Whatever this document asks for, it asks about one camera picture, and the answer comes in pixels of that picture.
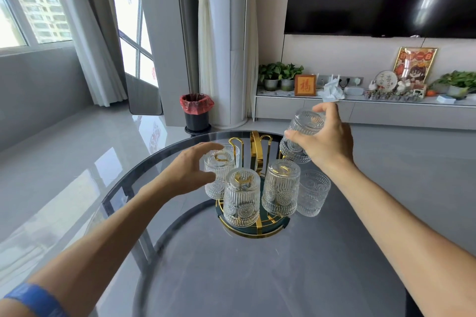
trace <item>white round sign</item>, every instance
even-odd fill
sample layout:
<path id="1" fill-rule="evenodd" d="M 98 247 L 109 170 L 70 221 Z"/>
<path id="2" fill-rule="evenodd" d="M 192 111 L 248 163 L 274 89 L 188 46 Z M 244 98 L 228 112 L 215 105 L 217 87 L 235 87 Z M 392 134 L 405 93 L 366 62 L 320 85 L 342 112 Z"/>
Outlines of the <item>white round sign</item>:
<path id="1" fill-rule="evenodd" d="M 375 77 L 375 81 L 379 89 L 383 89 L 385 92 L 391 92 L 395 89 L 398 78 L 393 71 L 383 71 Z"/>

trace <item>person's left hand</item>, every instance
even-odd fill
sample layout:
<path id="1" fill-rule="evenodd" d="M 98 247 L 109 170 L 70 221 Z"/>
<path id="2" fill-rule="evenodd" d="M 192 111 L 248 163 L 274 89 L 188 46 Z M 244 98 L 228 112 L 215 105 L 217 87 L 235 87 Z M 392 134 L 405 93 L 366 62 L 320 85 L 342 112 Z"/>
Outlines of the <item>person's left hand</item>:
<path id="1" fill-rule="evenodd" d="M 211 183 L 216 178 L 215 173 L 200 170 L 200 158 L 221 149 L 223 145 L 213 142 L 194 145 L 182 151 L 161 174 L 141 189 L 152 196 L 173 198 Z"/>

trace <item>window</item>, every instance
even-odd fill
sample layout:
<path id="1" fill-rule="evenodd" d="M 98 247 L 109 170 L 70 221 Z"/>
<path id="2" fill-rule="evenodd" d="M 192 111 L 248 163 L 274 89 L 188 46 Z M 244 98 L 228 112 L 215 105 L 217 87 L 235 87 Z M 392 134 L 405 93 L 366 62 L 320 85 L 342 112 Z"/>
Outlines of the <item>window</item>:
<path id="1" fill-rule="evenodd" d="M 114 0 L 124 70 L 158 87 L 149 34 L 140 0 Z"/>
<path id="2" fill-rule="evenodd" d="M 0 35 L 0 49 L 71 40 L 59 0 L 0 0 Z"/>

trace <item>black trash can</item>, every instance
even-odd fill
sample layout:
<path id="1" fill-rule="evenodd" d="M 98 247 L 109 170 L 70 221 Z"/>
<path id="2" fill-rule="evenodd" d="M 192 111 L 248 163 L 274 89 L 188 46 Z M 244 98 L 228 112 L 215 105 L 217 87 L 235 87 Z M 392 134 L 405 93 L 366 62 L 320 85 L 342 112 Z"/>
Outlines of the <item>black trash can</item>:
<path id="1" fill-rule="evenodd" d="M 185 112 L 185 131 L 191 135 L 208 133 L 211 125 L 208 122 L 208 112 L 215 105 L 206 94 L 185 94 L 180 97 L 180 104 Z"/>

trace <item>clear drinking glass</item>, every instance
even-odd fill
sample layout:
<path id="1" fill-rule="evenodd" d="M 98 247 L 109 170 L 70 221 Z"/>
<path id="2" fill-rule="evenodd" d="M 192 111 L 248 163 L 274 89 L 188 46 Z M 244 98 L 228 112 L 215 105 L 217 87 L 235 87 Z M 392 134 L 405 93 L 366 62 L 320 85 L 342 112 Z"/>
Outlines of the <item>clear drinking glass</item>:
<path id="1" fill-rule="evenodd" d="M 299 165 L 286 159 L 277 159 L 268 166 L 261 204 L 277 216 L 289 216 L 298 206 Z"/>
<path id="2" fill-rule="evenodd" d="M 315 217 L 321 211 L 331 187 L 330 179 L 317 170 L 301 173 L 297 211 L 303 216 Z"/>
<path id="3" fill-rule="evenodd" d="M 261 179 L 248 168 L 235 168 L 228 173 L 223 197 L 223 216 L 235 227 L 249 227 L 259 217 Z"/>
<path id="4" fill-rule="evenodd" d="M 205 192 L 214 200 L 221 200 L 225 192 L 225 178 L 235 168 L 233 152 L 223 148 L 220 151 L 210 151 L 205 154 L 205 172 L 214 172 L 217 178 L 214 182 L 205 184 Z"/>
<path id="5" fill-rule="evenodd" d="M 235 166 L 236 168 L 239 168 L 240 167 L 240 150 L 239 150 L 239 147 L 235 146 L 236 147 L 236 157 L 235 157 Z M 223 144 L 223 148 L 226 149 L 227 151 L 229 151 L 231 153 L 231 155 L 234 155 L 234 152 L 233 152 L 233 146 L 228 143 L 228 144 Z"/>
<path id="6" fill-rule="evenodd" d="M 323 113 L 316 113 L 315 111 L 300 109 L 294 116 L 289 128 L 292 131 L 298 131 L 303 134 L 313 135 L 319 132 L 324 127 L 326 117 Z M 279 144 L 279 149 L 283 156 L 296 163 L 307 163 L 311 158 L 297 143 L 294 143 L 284 137 Z"/>

